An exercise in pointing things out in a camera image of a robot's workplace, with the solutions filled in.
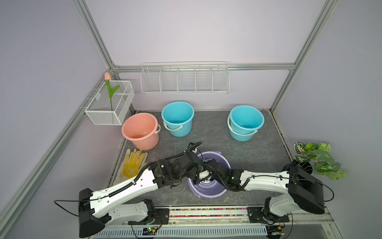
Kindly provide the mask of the purple bucket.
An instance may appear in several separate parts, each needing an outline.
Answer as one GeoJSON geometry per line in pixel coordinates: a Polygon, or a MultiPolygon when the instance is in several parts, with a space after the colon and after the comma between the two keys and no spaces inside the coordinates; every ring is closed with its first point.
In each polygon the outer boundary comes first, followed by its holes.
{"type": "MultiPolygon", "coordinates": [[[[231,169],[230,163],[219,151],[205,151],[199,153],[198,157],[203,161],[216,160],[225,168],[231,169]]],[[[212,180],[211,176],[208,179],[200,182],[198,185],[194,184],[193,180],[188,178],[188,185],[191,191],[197,197],[204,197],[209,199],[220,197],[227,191],[219,182],[212,180]]]]}

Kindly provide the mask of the pink plastic bucket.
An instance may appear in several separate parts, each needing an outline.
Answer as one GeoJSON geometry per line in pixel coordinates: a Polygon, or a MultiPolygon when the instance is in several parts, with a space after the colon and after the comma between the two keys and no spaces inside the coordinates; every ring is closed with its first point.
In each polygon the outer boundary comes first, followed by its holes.
{"type": "Polygon", "coordinates": [[[150,113],[138,113],[130,116],[122,125],[122,135],[139,150],[153,149],[159,142],[161,126],[157,118],[150,113]]]}

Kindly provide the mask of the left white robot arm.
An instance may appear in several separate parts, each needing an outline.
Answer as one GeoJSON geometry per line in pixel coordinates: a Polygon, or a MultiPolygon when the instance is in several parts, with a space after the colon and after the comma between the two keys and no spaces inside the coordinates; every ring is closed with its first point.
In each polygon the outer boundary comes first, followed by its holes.
{"type": "Polygon", "coordinates": [[[133,178],[107,189],[79,193],[79,237],[87,238],[106,226],[122,223],[151,223],[157,212],[152,200],[127,205],[126,202],[162,187],[174,186],[183,178],[202,181],[209,173],[194,152],[185,152],[170,159],[145,165],[133,178]]]}

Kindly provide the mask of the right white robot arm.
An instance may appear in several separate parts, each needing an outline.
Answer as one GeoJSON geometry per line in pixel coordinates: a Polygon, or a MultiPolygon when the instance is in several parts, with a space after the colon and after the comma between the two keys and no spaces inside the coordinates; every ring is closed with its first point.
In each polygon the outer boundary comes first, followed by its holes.
{"type": "Polygon", "coordinates": [[[259,173],[228,169],[216,160],[203,162],[202,167],[226,190],[280,193],[280,196],[266,200],[266,213],[279,217],[300,209],[317,215],[325,213],[323,183],[298,167],[291,166],[289,170],[281,172],[259,173]]]}

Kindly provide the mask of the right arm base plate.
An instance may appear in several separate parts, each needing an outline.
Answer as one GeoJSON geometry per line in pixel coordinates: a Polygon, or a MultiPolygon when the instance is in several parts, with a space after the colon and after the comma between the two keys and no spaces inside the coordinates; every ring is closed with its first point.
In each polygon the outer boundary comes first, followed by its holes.
{"type": "Polygon", "coordinates": [[[288,215],[277,216],[267,211],[263,207],[248,207],[247,213],[250,223],[260,223],[273,225],[275,223],[288,223],[288,215]]]}

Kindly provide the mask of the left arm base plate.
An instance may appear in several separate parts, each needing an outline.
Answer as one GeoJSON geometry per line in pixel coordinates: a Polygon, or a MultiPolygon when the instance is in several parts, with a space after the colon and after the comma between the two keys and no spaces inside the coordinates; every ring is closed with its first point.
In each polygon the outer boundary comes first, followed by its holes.
{"type": "Polygon", "coordinates": [[[167,225],[170,219],[168,208],[156,208],[156,212],[149,212],[148,216],[140,222],[128,222],[129,225],[167,225]]]}

